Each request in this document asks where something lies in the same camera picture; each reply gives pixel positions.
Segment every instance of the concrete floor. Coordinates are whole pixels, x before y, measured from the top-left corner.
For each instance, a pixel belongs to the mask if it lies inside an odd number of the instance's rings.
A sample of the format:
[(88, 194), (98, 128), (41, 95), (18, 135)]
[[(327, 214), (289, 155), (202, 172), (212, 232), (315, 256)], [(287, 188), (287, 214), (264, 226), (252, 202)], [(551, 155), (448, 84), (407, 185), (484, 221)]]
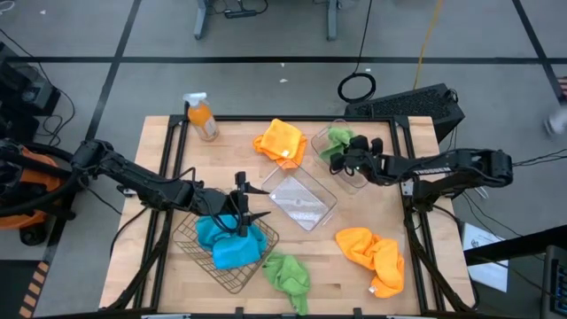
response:
[[(261, 8), (260, 0), (247, 0)], [(0, 28), (26, 50), (41, 57), (114, 57), (134, 0), (19, 0), (0, 16)], [(230, 6), (236, 5), (227, 0)], [(201, 41), (192, 36), (196, 3), (143, 0), (123, 52), (125, 57), (356, 56), (368, 0), (346, 2), (338, 15), (338, 39), (326, 41), (325, 5), (307, 0), (269, 0), (266, 13), (250, 19), (209, 17)], [(374, 2), (363, 55), (417, 57), (434, 0)], [(527, 16), (548, 57), (567, 57), (562, 0), (523, 1)], [(16, 48), (8, 41), (10, 48)], [(441, 58), (537, 58), (512, 1), (452, 0), (445, 2), (426, 51)], [(112, 70), (108, 63), (44, 63), (52, 82), (73, 99), (77, 114), (61, 132), (61, 148), (73, 152), (85, 137), (101, 89)], [(133, 159), (144, 117), (180, 113), (183, 93), (206, 91), (216, 113), (341, 114), (345, 103), (336, 93), (354, 64), (165, 64), (122, 63), (118, 66), (96, 138), (111, 142)], [(377, 78), (376, 96), (411, 89), (414, 64), (367, 64)], [(553, 66), (566, 75), (567, 66)], [(502, 149), (522, 160), (564, 148), (566, 137), (549, 140), (541, 120), (559, 107), (541, 65), (427, 64), (420, 86), (444, 82), (456, 89), (467, 118), (459, 126), (459, 147)], [(364, 88), (350, 87), (353, 95)], [(64, 98), (56, 113), (70, 115)], [(126, 123), (121, 119), (129, 117)], [(447, 140), (441, 146), (447, 147)], [(562, 201), (567, 171), (564, 162), (516, 170), (507, 188), (489, 190), (490, 199), (472, 197), (492, 217), (522, 234), (567, 222)], [(123, 198), (113, 182), (101, 178), (93, 188), (116, 206)], [(481, 226), (462, 199), (457, 215)], [(35, 315), (59, 315), (97, 309), (103, 288), (107, 252), (118, 216), (91, 197), (74, 202), (77, 218), (69, 222)], [(483, 219), (502, 237), (503, 227)], [(41, 259), (45, 245), (19, 244), (17, 232), (0, 233), (0, 259)], [(511, 266), (536, 282), (541, 262), (513, 260)], [(479, 286), (481, 310), (493, 314), (536, 317), (540, 292), (509, 275), (509, 293)]]

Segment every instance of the spray bottle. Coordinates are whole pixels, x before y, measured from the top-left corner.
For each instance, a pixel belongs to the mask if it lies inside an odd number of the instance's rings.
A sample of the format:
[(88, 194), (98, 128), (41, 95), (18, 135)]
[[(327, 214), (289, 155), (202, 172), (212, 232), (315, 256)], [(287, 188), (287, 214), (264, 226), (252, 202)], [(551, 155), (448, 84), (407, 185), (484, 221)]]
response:
[(204, 141), (213, 141), (219, 135), (219, 128), (205, 99), (205, 92), (183, 95), (189, 121), (197, 130), (198, 136)]

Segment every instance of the green cloth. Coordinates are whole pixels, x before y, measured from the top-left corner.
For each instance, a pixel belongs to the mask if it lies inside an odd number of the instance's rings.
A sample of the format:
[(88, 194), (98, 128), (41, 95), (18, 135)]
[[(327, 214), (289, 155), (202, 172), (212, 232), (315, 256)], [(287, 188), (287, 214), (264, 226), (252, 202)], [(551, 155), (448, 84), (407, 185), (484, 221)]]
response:
[(329, 147), (319, 154), (319, 157), (330, 163), (330, 156), (335, 153), (343, 153), (345, 148), (350, 143), (351, 138), (354, 137), (354, 132), (348, 128), (329, 128)]
[(264, 262), (264, 276), (280, 292), (285, 292), (299, 315), (307, 314), (307, 292), (311, 288), (309, 273), (295, 257), (271, 253)]

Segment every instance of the wire basket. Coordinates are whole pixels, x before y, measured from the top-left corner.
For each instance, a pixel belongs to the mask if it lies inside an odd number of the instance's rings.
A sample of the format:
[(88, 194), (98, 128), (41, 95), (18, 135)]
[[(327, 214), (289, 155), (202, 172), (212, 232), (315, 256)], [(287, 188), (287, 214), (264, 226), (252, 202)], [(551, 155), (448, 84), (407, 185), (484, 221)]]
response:
[(246, 286), (248, 281), (256, 273), (256, 270), (260, 268), (264, 259), (266, 259), (272, 249), (274, 249), (274, 246), (276, 246), (280, 238), (276, 231), (269, 227), (265, 222), (261, 220), (254, 221), (254, 225), (260, 229), (262, 234), (266, 236), (267, 240), (266, 250), (261, 255), (260, 260), (243, 267), (220, 270), (214, 266), (212, 252), (204, 250), (198, 244), (198, 233), (195, 229), (195, 223), (197, 220), (197, 215), (189, 214), (175, 230), (173, 240), (204, 271), (206, 271), (207, 274), (216, 280), (217, 283), (221, 284), (224, 289), (233, 294), (239, 293)]

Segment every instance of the clear plastic container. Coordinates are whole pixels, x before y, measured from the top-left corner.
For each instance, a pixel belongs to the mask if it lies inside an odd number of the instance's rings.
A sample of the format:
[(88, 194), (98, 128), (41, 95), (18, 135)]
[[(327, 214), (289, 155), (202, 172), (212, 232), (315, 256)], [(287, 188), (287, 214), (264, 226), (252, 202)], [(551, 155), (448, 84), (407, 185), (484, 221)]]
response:
[[(329, 171), (330, 162), (328, 160), (323, 160), (319, 155), (330, 146), (330, 140), (328, 138), (330, 128), (350, 129), (345, 120), (335, 120), (311, 139), (311, 146), (317, 154), (317, 156), (315, 156), (315, 162), (326, 171)], [(356, 193), (369, 183), (369, 181), (356, 170), (354, 170), (353, 176), (348, 175), (344, 170), (342, 170), (340, 173), (333, 175), (332, 177), (349, 194)]]
[(337, 198), (299, 165), (268, 175), (262, 189), (304, 230), (313, 230), (337, 204)]

